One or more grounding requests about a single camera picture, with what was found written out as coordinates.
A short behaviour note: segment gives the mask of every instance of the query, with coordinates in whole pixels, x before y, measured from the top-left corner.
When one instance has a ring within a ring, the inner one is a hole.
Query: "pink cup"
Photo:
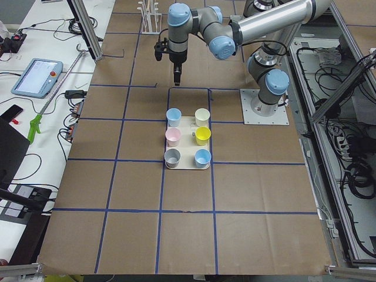
[[[166,131],[166,139],[167,139],[167,144],[169,147],[176,147],[179,144],[180,137],[182,136],[182,133],[180,130],[176,127],[170,127]]]

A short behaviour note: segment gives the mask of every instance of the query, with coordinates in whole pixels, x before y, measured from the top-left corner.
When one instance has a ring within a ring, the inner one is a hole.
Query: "yellow cup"
[[[199,127],[196,130],[196,142],[200,146],[204,146],[210,139],[212,132],[207,127]]]

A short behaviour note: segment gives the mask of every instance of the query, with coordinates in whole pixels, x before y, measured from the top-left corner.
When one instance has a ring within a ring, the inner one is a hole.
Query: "tablet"
[[[44,98],[52,89],[63,70],[63,63],[32,59],[11,92],[16,95]]]

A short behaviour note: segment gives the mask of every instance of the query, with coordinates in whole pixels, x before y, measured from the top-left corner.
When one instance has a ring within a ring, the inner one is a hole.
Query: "cup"
[[[194,154],[194,161],[196,162],[196,166],[199,169],[203,169],[206,167],[210,160],[212,159],[212,154],[206,149],[200,149]]]
[[[212,132],[209,128],[201,126],[196,130],[196,142],[200,146],[204,146],[209,141]]]
[[[182,133],[178,128],[170,127],[164,134],[169,147],[176,147],[179,144]]]
[[[194,113],[197,126],[207,126],[207,121],[210,118],[210,112],[207,109],[200,108]]]
[[[178,127],[180,119],[182,118],[182,112],[179,109],[171,108],[166,112],[166,117],[169,122],[169,126]]]
[[[180,161],[180,152],[176,149],[170,149],[164,154],[166,166],[169,168],[177,167]]]

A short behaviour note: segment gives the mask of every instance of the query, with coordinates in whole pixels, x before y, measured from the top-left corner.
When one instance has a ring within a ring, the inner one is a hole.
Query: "white tray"
[[[196,137],[194,136],[194,133],[199,127],[196,125],[194,116],[182,116],[177,128],[182,133],[179,145],[170,147],[166,143],[166,151],[169,149],[178,150],[180,152],[180,161],[176,167],[166,167],[168,169],[199,169],[198,167],[196,167],[194,154],[200,149],[206,149],[209,151],[210,141],[204,146],[199,146],[196,143]],[[206,167],[203,167],[199,170],[207,169],[209,166],[210,163]]]

